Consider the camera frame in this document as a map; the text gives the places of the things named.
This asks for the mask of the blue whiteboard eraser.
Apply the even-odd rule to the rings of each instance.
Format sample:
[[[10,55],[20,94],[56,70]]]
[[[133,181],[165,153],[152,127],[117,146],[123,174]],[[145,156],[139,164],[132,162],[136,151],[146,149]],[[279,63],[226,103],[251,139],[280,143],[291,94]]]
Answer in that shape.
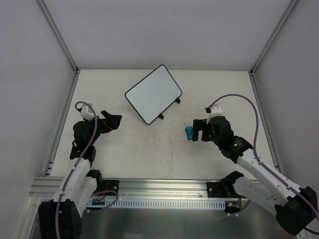
[[[192,140],[192,138],[193,138],[192,130],[193,130],[193,127],[192,127],[192,126],[187,126],[187,127],[185,128],[185,132],[186,132],[186,136],[187,136],[187,139],[188,139],[188,140]]]

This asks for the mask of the white whiteboard with black frame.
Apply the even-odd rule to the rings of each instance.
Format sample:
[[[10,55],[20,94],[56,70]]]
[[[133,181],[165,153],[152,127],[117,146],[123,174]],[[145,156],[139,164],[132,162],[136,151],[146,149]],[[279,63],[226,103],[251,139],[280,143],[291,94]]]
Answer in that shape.
[[[162,115],[173,103],[180,103],[182,89],[165,65],[159,65],[128,91],[125,98],[147,125]]]

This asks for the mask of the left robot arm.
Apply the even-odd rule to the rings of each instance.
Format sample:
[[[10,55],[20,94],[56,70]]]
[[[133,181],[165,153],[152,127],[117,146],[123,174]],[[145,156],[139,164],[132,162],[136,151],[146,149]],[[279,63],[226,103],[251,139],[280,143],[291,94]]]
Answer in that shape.
[[[108,188],[100,170],[92,169],[96,156],[94,143],[101,134],[117,130],[121,115],[102,111],[102,118],[87,107],[79,110],[82,120],[74,124],[72,149],[67,175],[49,201],[38,208],[42,239],[78,239],[82,232],[82,215],[91,196],[118,197],[118,190]]]

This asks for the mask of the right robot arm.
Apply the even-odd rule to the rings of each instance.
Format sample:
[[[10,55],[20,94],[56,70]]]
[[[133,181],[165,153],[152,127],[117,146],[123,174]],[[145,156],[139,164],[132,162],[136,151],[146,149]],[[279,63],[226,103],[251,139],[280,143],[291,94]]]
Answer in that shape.
[[[319,218],[317,194],[309,186],[302,188],[276,169],[272,169],[256,153],[247,140],[238,137],[224,116],[196,119],[185,129],[193,142],[213,142],[222,155],[247,170],[258,181],[253,182],[238,171],[225,176],[213,191],[229,197],[243,196],[275,216],[278,224],[296,236]]]

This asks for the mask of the right table edge rail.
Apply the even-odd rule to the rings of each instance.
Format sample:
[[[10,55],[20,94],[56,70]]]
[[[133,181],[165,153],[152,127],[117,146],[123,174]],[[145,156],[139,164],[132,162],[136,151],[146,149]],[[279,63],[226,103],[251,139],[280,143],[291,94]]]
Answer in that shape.
[[[265,131],[266,139],[268,142],[268,146],[270,149],[270,153],[271,153],[271,157],[272,157],[274,166],[279,172],[283,173],[282,163],[280,161],[280,157],[278,155],[276,145],[275,145],[274,139],[272,137],[272,132],[271,132],[271,129],[270,129],[269,124],[268,124],[267,116],[265,113],[265,109],[264,109],[261,95],[260,95],[259,90],[258,90],[257,82],[256,82],[253,74],[250,71],[248,72],[248,74],[249,74],[250,82],[251,82],[252,89],[254,92],[254,96],[256,99],[256,103],[258,105],[260,117],[262,120],[263,128]]]

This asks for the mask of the table edge rail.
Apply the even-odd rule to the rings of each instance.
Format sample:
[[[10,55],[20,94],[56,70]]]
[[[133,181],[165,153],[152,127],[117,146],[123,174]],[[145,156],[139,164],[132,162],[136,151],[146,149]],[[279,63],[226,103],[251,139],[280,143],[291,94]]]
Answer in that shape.
[[[265,113],[265,109],[264,109],[261,95],[260,95],[259,90],[258,90],[257,82],[256,82],[253,74],[250,71],[248,72],[248,74],[249,74],[250,82],[251,82],[252,89],[254,92],[254,96],[256,99],[256,103],[258,105],[260,117],[262,120],[263,128],[265,131],[266,139],[268,142],[268,146],[270,149],[270,153],[271,153],[271,157],[272,157],[274,166],[279,172],[283,173],[282,163],[280,161],[280,157],[278,155],[276,145],[275,145],[274,139],[272,137],[272,132],[271,132],[271,129],[270,129],[269,124],[268,124],[267,116]]]
[[[67,91],[66,99],[63,103],[62,111],[61,111],[61,114],[60,114],[59,119],[58,119],[58,124],[57,124],[56,130],[54,132],[54,138],[52,140],[48,154],[46,156],[45,165],[42,169],[41,175],[44,177],[50,175],[49,171],[54,163],[55,155],[56,155],[56,152],[57,152],[57,149],[59,146],[59,142],[60,142],[60,139],[62,136],[62,132],[63,132],[66,118],[67,118],[67,114],[68,114],[70,104],[71,104],[71,101],[72,101],[72,98],[74,95],[75,87],[76,87],[76,84],[78,81],[79,73],[80,73],[80,70],[77,70],[75,72],[75,74],[72,78],[72,81],[71,81],[71,85]]]

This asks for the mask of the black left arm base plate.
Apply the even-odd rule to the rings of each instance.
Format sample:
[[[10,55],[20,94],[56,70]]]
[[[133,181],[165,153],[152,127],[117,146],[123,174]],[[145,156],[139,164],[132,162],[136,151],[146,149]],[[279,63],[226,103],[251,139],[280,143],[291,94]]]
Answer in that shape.
[[[109,179],[103,179],[101,185],[98,187],[97,191],[107,191],[105,196],[115,196],[115,192],[118,193],[119,191],[119,180],[109,180]]]

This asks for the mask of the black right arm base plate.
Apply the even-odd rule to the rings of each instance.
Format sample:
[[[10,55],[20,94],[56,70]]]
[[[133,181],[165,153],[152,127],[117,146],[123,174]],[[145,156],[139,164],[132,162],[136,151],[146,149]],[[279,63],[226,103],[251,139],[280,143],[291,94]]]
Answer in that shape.
[[[227,182],[206,182],[206,191],[208,198],[240,198],[233,184]]]

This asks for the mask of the left aluminium frame post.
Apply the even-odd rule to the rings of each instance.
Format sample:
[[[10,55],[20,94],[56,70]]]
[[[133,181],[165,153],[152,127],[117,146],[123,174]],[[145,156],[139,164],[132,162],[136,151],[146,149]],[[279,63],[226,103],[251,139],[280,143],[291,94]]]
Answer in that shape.
[[[36,0],[36,3],[38,4],[41,12],[43,13],[44,15],[44,18],[46,19],[50,29],[52,30],[53,32],[53,35],[55,36],[58,44],[60,45],[65,57],[67,58],[68,60],[68,63],[70,64],[72,70],[74,73],[77,73],[78,72],[78,66],[77,64],[75,63],[53,17],[52,17],[52,14],[50,13],[46,3],[44,0]]]

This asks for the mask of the aluminium frame post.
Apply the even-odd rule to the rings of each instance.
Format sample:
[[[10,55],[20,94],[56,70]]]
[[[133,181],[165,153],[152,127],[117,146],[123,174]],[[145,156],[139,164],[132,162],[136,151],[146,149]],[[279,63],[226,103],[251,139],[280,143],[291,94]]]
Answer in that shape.
[[[44,18],[46,19],[50,29],[52,30],[53,32],[53,35],[55,36],[58,44],[60,45],[65,57],[67,58],[68,60],[68,63],[70,64],[72,70],[74,73],[77,73],[78,72],[78,66],[77,64],[75,63],[53,17],[52,17],[52,14],[50,13],[46,3],[44,0],[36,0],[36,3],[38,4],[41,12],[43,13],[44,15]]]
[[[275,28],[273,29],[272,33],[270,34],[269,38],[267,39],[264,47],[262,48],[261,53],[258,55],[257,60],[255,61],[253,67],[250,70],[250,74],[252,76],[255,75],[255,73],[257,72],[258,68],[262,64],[264,58],[269,53],[269,51],[270,51],[272,45],[274,44],[276,38],[278,37],[279,33],[283,29],[284,25],[288,21],[289,17],[291,16],[292,12],[294,11],[294,9],[298,5],[298,3],[299,3],[299,0],[291,0],[291,1],[289,1],[288,6],[285,8],[284,12],[282,13],[279,21],[275,25]]]

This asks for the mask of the left table edge rail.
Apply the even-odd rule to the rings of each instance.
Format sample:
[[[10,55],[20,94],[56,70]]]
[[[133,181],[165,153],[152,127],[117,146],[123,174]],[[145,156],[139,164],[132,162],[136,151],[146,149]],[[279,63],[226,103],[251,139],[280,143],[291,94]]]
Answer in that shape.
[[[70,104],[71,104],[71,101],[72,101],[72,98],[74,95],[75,87],[76,87],[76,84],[78,81],[79,73],[80,73],[80,70],[77,70],[75,72],[75,74],[72,78],[72,81],[71,81],[71,85],[67,91],[66,99],[63,103],[62,111],[61,111],[61,114],[60,114],[59,119],[58,119],[58,124],[57,124],[56,130],[54,132],[54,138],[52,140],[48,154],[46,156],[45,165],[42,169],[41,175],[44,177],[50,175],[49,171],[54,163],[55,155],[56,155],[56,152],[57,152],[57,149],[59,146],[59,142],[60,142],[60,139],[62,136],[62,132],[63,132],[66,118],[67,118],[67,114],[68,114]]]

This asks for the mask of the aluminium mounting rail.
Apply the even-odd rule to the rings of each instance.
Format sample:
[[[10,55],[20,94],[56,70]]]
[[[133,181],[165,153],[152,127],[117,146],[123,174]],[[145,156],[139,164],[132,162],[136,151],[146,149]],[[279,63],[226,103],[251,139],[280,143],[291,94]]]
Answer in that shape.
[[[219,180],[104,179],[120,181],[118,191],[120,199],[204,200],[208,199],[206,182],[219,182]],[[28,195],[53,196],[62,181],[63,177],[36,177]]]

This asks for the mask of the right aluminium frame post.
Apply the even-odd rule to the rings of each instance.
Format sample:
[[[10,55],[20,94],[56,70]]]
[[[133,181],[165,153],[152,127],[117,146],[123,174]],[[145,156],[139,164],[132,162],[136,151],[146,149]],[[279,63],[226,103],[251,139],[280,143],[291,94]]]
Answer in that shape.
[[[258,68],[262,64],[264,58],[269,53],[269,51],[270,51],[272,45],[274,44],[276,38],[278,37],[279,33],[283,29],[284,25],[288,21],[289,17],[291,16],[292,12],[294,11],[294,9],[298,5],[298,3],[299,3],[299,0],[291,0],[291,1],[289,1],[288,6],[285,8],[284,12],[282,13],[279,21],[275,25],[275,28],[273,29],[272,33],[270,34],[269,38],[267,39],[264,47],[262,48],[261,53],[258,55],[257,60],[255,61],[253,67],[250,70],[250,74],[252,76],[255,75],[255,73],[257,72]]]

